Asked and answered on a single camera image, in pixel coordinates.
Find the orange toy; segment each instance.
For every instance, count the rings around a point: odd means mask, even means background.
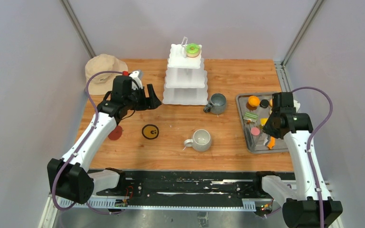
[[[248,98],[248,104],[251,106],[251,107],[258,107],[259,104],[260,104],[260,99],[256,96],[250,96]]]

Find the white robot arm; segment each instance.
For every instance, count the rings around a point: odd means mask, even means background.
[[[57,196],[84,204],[92,194],[105,189],[124,189],[124,172],[107,168],[100,172],[88,174],[90,163],[104,139],[116,128],[128,110],[142,111],[155,109],[161,105],[154,93],[153,86],[147,85],[149,97],[145,97],[142,85],[142,72],[136,70],[130,74],[123,72],[113,81],[113,90],[108,91],[103,101],[97,106],[96,114],[90,125],[72,148],[60,160],[51,159],[48,163],[48,179],[51,189],[55,186]],[[66,164],[61,173],[58,171]]]
[[[273,94],[272,114],[263,131],[285,141],[293,162],[296,192],[278,176],[261,177],[262,191],[282,207],[286,225],[290,228],[331,225],[342,213],[342,204],[332,200],[323,181],[314,141],[309,140],[313,132],[310,117],[296,113],[291,92]]]

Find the metal tray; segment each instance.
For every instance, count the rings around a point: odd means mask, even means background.
[[[250,133],[251,127],[258,126],[261,118],[268,118],[269,111],[271,107],[261,108],[258,107],[256,110],[250,110],[247,107],[248,97],[251,95],[257,96],[260,100],[267,99],[268,101],[272,99],[272,94],[275,92],[268,93],[253,93],[253,94],[239,94],[236,97],[237,108],[239,110],[239,116],[241,121],[241,126],[244,131],[244,137],[246,140],[247,148],[251,153],[261,154],[261,153],[278,153],[278,152],[288,152],[289,149],[286,146],[285,141],[282,139],[276,139],[275,146],[272,150],[268,149],[268,147],[264,146],[264,140],[268,136],[261,130],[261,134],[259,136],[253,136]],[[257,123],[247,124],[246,120],[243,120],[243,116],[246,112],[256,113],[258,115]]]

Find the hat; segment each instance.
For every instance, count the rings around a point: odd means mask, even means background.
[[[115,56],[101,54],[89,60],[85,66],[86,82],[96,73],[101,71],[128,71],[124,61]],[[97,75],[89,84],[89,94],[104,95],[113,89],[113,80],[119,74],[105,73]]]

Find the mug handle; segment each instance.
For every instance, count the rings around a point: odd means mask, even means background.
[[[193,142],[192,139],[187,139],[184,141],[184,146],[192,147],[192,142]]]
[[[205,107],[203,108],[203,111],[208,113],[211,111],[212,105],[211,104],[207,104],[205,105]]]

